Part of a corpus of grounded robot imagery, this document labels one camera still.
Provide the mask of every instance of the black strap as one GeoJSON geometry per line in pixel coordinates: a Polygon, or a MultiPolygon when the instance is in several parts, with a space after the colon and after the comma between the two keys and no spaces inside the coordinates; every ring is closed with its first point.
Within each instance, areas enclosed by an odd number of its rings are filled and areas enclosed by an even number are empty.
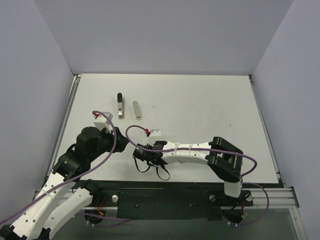
{"type": "Polygon", "coordinates": [[[159,177],[161,180],[163,180],[163,181],[168,181],[168,180],[170,179],[170,173],[168,172],[168,170],[165,168],[164,165],[160,165],[160,166],[161,166],[161,168],[169,175],[169,177],[168,177],[167,179],[163,179],[162,177],[160,177],[160,175],[159,175],[159,167],[156,167],[156,168],[155,168],[156,174],[158,175],[158,177],[159,177]]]}
{"type": "Polygon", "coordinates": [[[136,168],[140,173],[146,173],[146,172],[149,171],[150,166],[148,166],[148,168],[147,168],[146,170],[140,171],[140,169],[139,169],[139,167],[138,167],[137,159],[136,159],[134,156],[132,156],[132,157],[133,157],[133,159],[134,159],[135,168],[136,168]]]}

